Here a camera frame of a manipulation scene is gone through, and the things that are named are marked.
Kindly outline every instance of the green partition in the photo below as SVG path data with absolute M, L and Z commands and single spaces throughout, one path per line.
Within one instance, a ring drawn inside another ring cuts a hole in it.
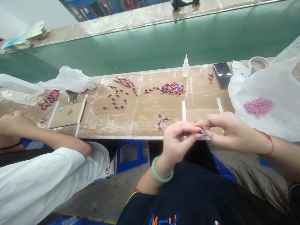
M 0 55 L 0 73 L 29 82 L 57 76 L 64 65 L 87 76 L 273 57 L 300 35 L 300 1 L 151 25 Z

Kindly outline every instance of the smartphone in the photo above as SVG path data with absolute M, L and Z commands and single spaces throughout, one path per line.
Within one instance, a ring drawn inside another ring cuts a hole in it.
M 213 68 L 216 72 L 221 88 L 228 88 L 232 73 L 227 63 L 221 62 L 214 64 Z

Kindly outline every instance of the white sleeve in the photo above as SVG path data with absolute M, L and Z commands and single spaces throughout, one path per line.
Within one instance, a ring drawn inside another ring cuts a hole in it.
M 104 156 L 94 150 L 85 159 L 81 153 L 62 147 L 0 168 L 0 224 L 38 224 L 93 182 L 105 170 L 103 159 L 107 157 L 108 152 Z

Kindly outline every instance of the pink glitter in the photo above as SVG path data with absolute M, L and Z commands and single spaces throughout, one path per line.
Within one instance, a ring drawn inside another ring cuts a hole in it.
M 273 108 L 273 102 L 269 99 L 258 98 L 244 104 L 244 109 L 250 115 L 254 115 L 259 119 L 260 116 L 265 116 Z

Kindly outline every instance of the clear plastic bag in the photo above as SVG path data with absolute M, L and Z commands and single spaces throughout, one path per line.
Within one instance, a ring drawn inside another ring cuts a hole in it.
M 40 81 L 39 84 L 45 88 L 73 91 L 77 93 L 85 92 L 87 89 L 94 90 L 93 79 L 84 75 L 81 70 L 71 69 L 63 66 L 55 79 L 47 82 Z
M 271 136 L 290 142 L 300 141 L 300 82 L 292 75 L 299 61 L 300 54 L 283 62 L 270 64 L 268 68 L 256 71 L 246 78 L 240 72 L 240 67 L 239 70 L 232 67 L 234 75 L 231 77 L 228 93 L 235 114 L 251 127 Z M 244 105 L 257 99 L 271 101 L 272 108 L 265 115 L 255 117 L 247 113 Z

